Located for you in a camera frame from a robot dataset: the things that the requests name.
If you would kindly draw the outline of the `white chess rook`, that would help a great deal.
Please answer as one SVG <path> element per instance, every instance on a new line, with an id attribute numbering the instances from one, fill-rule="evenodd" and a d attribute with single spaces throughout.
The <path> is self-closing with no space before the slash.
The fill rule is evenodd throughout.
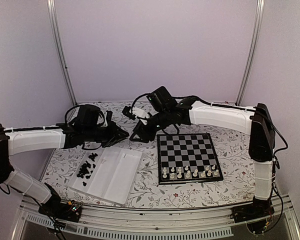
<path id="1" fill-rule="evenodd" d="M 214 174 L 215 176 L 217 176 L 217 175 L 219 174 L 219 170 L 218 170 L 218 169 L 215 170 L 215 171 L 213 172 L 213 174 Z"/>
<path id="2" fill-rule="evenodd" d="M 162 169 L 162 177 L 163 177 L 164 179 L 166 179 L 166 178 L 168 177 L 168 174 L 167 174 L 167 168 L 166 168 L 166 167 L 164 167 L 164 168 Z"/>

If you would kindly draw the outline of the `white chess king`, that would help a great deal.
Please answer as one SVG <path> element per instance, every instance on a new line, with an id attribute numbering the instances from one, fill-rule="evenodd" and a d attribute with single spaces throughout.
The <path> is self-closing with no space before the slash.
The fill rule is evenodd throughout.
<path id="1" fill-rule="evenodd" d="M 190 179 L 191 176 L 192 176 L 191 171 L 188 170 L 188 171 L 185 173 L 185 178 L 186 178 L 186 179 Z"/>

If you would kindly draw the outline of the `white chess bishop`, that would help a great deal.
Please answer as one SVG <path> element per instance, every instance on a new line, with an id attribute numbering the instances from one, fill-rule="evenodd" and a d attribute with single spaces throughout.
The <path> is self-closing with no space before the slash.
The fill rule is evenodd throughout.
<path id="1" fill-rule="evenodd" d="M 193 176 L 193 177 L 197 177 L 197 176 L 198 176 L 198 170 L 197 170 L 197 169 L 194 170 L 192 176 Z"/>
<path id="2" fill-rule="evenodd" d="M 200 173 L 200 177 L 201 178 L 205 178 L 206 177 L 206 171 L 204 170 L 203 172 Z"/>

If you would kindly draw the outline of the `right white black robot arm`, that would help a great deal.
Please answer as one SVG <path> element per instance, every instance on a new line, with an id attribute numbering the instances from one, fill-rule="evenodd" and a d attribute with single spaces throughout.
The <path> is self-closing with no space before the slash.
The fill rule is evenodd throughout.
<path id="1" fill-rule="evenodd" d="M 198 96 L 172 96 L 161 86 L 144 97 L 156 111 L 150 115 L 134 104 L 125 106 L 122 113 L 139 122 L 134 128 L 133 142 L 148 143 L 156 133 L 170 125 L 211 125 L 239 131 L 250 136 L 248 154 L 254 163 L 255 192 L 248 213 L 252 218 L 259 218 L 268 210 L 274 190 L 277 163 L 275 149 L 276 135 L 280 132 L 274 126 L 265 104 L 240 107 L 235 105 L 207 102 Z"/>

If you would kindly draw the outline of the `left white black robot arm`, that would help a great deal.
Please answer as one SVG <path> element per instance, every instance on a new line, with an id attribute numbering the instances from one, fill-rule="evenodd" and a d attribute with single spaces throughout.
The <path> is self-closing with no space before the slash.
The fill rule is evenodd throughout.
<path id="1" fill-rule="evenodd" d="M 77 105 L 77 115 L 63 123 L 30 128 L 4 128 L 0 124 L 0 184 L 5 184 L 21 194 L 32 197 L 53 216 L 64 213 L 58 193 L 12 166 L 10 157 L 37 150 L 72 149 L 86 142 L 111 147 L 129 137 L 129 133 L 112 120 L 112 112 L 103 113 L 91 104 Z"/>

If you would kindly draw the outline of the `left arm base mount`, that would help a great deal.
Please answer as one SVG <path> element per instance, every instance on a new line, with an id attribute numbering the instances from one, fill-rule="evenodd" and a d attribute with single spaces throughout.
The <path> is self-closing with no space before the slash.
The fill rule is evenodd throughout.
<path id="1" fill-rule="evenodd" d="M 49 200 L 39 207 L 38 212 L 51 218 L 78 223 L 82 214 L 82 204 L 74 200 Z"/>

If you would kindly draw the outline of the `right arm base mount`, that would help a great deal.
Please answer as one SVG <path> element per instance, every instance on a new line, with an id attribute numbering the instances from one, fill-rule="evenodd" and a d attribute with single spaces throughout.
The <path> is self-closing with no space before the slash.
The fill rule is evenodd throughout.
<path id="1" fill-rule="evenodd" d="M 250 203 L 232 207 L 229 218 L 235 223 L 245 222 L 252 234 L 260 235 L 267 230 L 274 213 L 272 203 Z"/>

